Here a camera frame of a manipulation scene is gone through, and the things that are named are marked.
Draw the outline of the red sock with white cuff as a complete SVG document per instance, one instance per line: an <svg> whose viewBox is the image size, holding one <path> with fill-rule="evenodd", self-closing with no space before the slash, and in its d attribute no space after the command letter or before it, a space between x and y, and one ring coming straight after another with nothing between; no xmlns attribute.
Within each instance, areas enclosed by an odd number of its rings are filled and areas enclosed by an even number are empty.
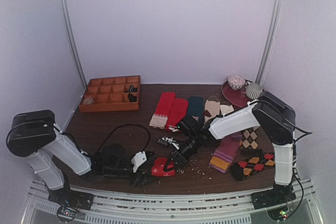
<svg viewBox="0 0 336 224"><path fill-rule="evenodd" d="M151 167L151 175L156 177L173 177L175 176L174 164L172 161L168 164L167 168L169 169L167 172L164 171L164 166L167 162L167 158L158 157L154 161L154 165Z"/></svg>

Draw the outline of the orange wooden compartment tray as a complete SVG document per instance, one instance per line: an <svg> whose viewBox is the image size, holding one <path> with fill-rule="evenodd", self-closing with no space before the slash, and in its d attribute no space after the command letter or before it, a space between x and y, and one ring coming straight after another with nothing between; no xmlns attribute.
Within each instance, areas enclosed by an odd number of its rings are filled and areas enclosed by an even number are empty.
<svg viewBox="0 0 336 224"><path fill-rule="evenodd" d="M138 100L135 103L126 102L124 98L125 86L131 84L138 87ZM82 113L136 111L140 107L140 87L139 75L90 79L79 110Z"/></svg>

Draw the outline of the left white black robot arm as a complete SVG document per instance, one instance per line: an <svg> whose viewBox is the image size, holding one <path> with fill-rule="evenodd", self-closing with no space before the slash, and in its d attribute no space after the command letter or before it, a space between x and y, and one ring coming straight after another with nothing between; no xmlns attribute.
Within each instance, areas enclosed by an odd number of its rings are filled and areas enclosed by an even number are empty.
<svg viewBox="0 0 336 224"><path fill-rule="evenodd" d="M75 138L62 131L51 110L19 113L13 117L6 146L23 158L64 205L71 205L75 192L66 186L66 175L52 161L55 156L88 182L104 178L123 178L133 187L142 187L157 178L151 174L155 153L142 150L126 157L125 148L117 143L102 142L94 154L82 150Z"/></svg>

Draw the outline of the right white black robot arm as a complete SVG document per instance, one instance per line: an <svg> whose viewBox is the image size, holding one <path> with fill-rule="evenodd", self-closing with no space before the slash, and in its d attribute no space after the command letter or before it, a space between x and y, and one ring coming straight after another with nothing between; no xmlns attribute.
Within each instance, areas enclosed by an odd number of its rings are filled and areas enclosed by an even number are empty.
<svg viewBox="0 0 336 224"><path fill-rule="evenodd" d="M289 196L288 187L292 183L297 142L295 131L300 131L303 137L310 135L309 131L296 126L295 119L293 108L268 91L246 106L226 115L217 115L204 125L186 115L178 122L177 128L188 138L170 153L163 169L168 172L171 171L169 165L184 167L189 158L211 139L221 140L233 133L260 127L275 151L275 188L269 192L269 199L279 204Z"/></svg>

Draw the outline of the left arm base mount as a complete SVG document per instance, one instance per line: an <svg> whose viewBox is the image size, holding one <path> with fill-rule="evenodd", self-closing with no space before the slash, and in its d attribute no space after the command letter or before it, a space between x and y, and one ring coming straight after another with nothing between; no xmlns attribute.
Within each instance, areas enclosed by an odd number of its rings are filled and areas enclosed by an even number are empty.
<svg viewBox="0 0 336 224"><path fill-rule="evenodd" d="M59 205L56 217L63 223L74 221L80 210L90 210L93 203L93 194L75 190L50 190L48 200Z"/></svg>

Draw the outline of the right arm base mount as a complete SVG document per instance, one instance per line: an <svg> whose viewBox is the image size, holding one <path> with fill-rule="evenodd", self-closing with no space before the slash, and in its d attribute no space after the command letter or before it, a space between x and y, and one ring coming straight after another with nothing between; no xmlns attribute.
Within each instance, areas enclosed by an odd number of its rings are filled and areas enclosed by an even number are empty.
<svg viewBox="0 0 336 224"><path fill-rule="evenodd" d="M291 214L289 202L296 199L292 185L273 185L272 189L251 194L254 209L266 209L273 221L285 221Z"/></svg>

